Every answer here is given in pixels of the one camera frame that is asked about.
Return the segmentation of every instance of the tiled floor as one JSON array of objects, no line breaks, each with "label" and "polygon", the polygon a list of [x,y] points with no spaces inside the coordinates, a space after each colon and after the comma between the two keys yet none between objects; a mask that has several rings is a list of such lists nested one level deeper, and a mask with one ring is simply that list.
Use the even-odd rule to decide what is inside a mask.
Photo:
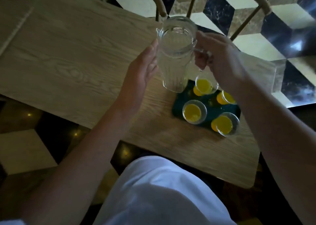
[{"label": "tiled floor", "polygon": [[[154,17],[152,0],[106,0],[145,17]],[[169,16],[185,15],[191,0],[163,0]],[[287,107],[315,103],[316,0],[269,0],[273,13],[259,12],[234,43],[243,52],[286,64],[277,71],[282,83],[273,95]],[[196,0],[191,19],[203,31],[216,31],[231,36],[257,7],[253,0]],[[316,129],[314,105],[293,108],[299,118]],[[89,132],[88,128],[43,112],[26,104],[0,96],[0,219],[17,216],[18,205],[40,182],[54,171],[61,160]],[[120,144],[112,164],[120,173],[126,164],[143,153],[139,148]],[[280,214],[278,206],[288,207],[261,158],[255,186],[244,190],[218,181],[210,175],[187,167],[209,183],[227,206],[232,219],[245,221],[259,217],[271,224],[278,213],[279,223],[294,221],[290,212]],[[96,214],[118,174],[111,169],[103,179],[93,201],[91,214]],[[91,224],[89,216],[82,224]]]}]

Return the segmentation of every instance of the yellow liquid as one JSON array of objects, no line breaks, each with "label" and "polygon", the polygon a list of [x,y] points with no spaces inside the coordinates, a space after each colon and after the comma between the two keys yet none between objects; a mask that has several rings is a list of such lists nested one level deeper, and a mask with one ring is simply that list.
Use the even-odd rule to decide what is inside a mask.
[{"label": "yellow liquid", "polygon": [[203,94],[201,94],[201,93],[198,91],[198,89],[197,89],[196,86],[194,86],[193,92],[194,92],[194,94],[195,94],[196,96],[202,96],[202,95],[203,95]]},{"label": "yellow liquid", "polygon": [[211,127],[214,131],[220,131],[222,134],[226,135],[233,129],[233,123],[228,117],[219,116],[217,119],[212,121]]},{"label": "yellow liquid", "polygon": [[195,85],[201,94],[208,94],[212,91],[212,84],[207,79],[197,79]]},{"label": "yellow liquid", "polygon": [[195,104],[188,104],[184,108],[184,117],[190,122],[196,122],[201,118],[201,110]]},{"label": "yellow liquid", "polygon": [[216,100],[218,101],[219,104],[221,105],[225,105],[225,104],[235,104],[236,101],[235,99],[227,92],[223,92],[224,93],[224,96],[226,98],[226,100],[223,98],[223,94],[220,92],[217,97],[216,97]]}]

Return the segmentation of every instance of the person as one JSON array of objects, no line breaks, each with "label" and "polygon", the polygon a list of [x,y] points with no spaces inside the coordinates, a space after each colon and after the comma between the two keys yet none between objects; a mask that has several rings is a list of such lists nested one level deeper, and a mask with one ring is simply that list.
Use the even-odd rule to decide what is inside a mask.
[{"label": "person", "polygon": [[[196,53],[196,65],[209,66],[223,90],[235,98],[298,218],[303,224],[316,224],[316,133],[249,76],[227,37],[198,32],[197,47],[212,56]],[[154,41],[130,64],[116,101],[26,202],[23,222],[10,224],[80,224],[157,71],[156,52]],[[124,170],[94,224],[235,223],[199,178],[167,159],[146,156]]]}]

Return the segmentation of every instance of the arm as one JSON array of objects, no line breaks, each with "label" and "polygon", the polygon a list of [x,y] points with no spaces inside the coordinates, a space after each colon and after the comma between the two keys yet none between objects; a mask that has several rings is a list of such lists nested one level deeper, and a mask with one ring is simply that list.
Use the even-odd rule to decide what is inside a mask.
[{"label": "arm", "polygon": [[213,56],[196,54],[196,64],[209,65],[235,98],[288,203],[302,223],[316,224],[316,132],[252,80],[228,38],[198,33],[197,40]]},{"label": "arm", "polygon": [[130,64],[117,100],[23,206],[27,224],[80,224],[157,71],[156,50],[154,41]]}]

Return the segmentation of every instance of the person's left arm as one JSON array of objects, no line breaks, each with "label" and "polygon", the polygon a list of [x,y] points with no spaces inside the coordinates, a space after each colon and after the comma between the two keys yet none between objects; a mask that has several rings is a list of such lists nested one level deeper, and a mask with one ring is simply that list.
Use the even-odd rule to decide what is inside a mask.
[{"label": "person's left arm", "polygon": [[24,204],[22,219],[27,224],[80,224],[157,71],[156,50],[154,41],[130,64],[113,105]]}]

